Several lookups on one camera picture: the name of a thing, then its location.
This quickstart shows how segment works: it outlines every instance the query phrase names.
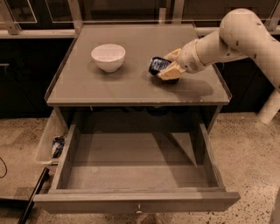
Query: floor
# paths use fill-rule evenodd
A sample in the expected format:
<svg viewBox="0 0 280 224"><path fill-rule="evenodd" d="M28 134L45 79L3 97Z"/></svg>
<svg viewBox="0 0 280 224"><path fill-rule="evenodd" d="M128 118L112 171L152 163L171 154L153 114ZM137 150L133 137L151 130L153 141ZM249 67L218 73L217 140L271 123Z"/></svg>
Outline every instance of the floor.
<svg viewBox="0 0 280 224"><path fill-rule="evenodd" d="M0 178L1 198L29 198L42 164L35 162L47 119L0 120L0 157L8 172ZM280 114L270 124L254 113L220 114L210 135L228 191L241 199L226 212L157 213L161 223L280 223ZM4 175L0 161L0 177ZM0 223L17 223L21 211L0 208ZM35 205L27 223L141 223L147 214L49 214Z"/></svg>

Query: blue packet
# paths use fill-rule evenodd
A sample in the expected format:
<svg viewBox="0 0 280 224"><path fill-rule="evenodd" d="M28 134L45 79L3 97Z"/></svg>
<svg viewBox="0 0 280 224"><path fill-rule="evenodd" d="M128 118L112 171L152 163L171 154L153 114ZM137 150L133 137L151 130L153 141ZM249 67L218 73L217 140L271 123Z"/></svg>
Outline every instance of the blue packet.
<svg viewBox="0 0 280 224"><path fill-rule="evenodd" d="M167 68L170 64L171 62L168 59L153 57L150 61L149 73L156 75L161 70Z"/></svg>

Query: cabinet top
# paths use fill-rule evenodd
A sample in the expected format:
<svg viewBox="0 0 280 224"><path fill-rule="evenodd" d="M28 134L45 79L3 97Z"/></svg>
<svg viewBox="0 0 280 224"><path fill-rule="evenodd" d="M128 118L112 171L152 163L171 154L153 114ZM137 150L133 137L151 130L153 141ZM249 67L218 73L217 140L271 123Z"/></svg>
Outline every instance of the cabinet top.
<svg viewBox="0 0 280 224"><path fill-rule="evenodd" d="M224 105L230 93L212 66L185 73L177 84L149 74L152 57L164 57L196 39L190 24L85 25L47 99L49 106ZM105 73L91 52L118 44L126 57L114 73Z"/></svg>

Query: drawer handle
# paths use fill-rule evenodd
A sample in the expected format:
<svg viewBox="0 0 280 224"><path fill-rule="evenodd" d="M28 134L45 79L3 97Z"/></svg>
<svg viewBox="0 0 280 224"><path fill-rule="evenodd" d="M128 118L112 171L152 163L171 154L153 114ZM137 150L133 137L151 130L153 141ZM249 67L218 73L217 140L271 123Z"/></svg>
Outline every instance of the drawer handle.
<svg viewBox="0 0 280 224"><path fill-rule="evenodd" d="M143 212L141 211L141 204L140 204L140 202L138 202L136 214L139 214L139 215L143 214Z"/></svg>

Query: black cabinet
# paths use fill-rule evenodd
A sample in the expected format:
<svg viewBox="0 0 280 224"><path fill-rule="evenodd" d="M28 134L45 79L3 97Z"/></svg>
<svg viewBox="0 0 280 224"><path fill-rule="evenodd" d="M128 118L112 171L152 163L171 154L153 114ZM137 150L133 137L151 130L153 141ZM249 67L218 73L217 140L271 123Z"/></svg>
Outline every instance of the black cabinet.
<svg viewBox="0 0 280 224"><path fill-rule="evenodd" d="M233 95L221 112L258 112L274 90L252 59L217 64Z"/></svg>
<svg viewBox="0 0 280 224"><path fill-rule="evenodd" d="M0 117L49 116L44 96L72 43L60 39L0 40Z"/></svg>

